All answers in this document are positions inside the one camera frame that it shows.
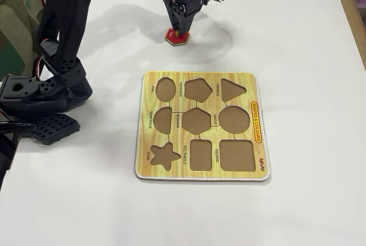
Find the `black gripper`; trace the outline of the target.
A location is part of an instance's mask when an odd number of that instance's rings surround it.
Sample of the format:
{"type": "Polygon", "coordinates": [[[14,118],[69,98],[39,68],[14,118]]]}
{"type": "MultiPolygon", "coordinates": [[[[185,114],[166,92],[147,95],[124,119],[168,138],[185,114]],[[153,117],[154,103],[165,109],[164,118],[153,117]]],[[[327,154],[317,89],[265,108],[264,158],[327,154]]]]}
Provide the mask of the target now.
{"type": "Polygon", "coordinates": [[[183,37],[189,30],[195,14],[201,10],[204,0],[163,0],[171,27],[183,37]]]}

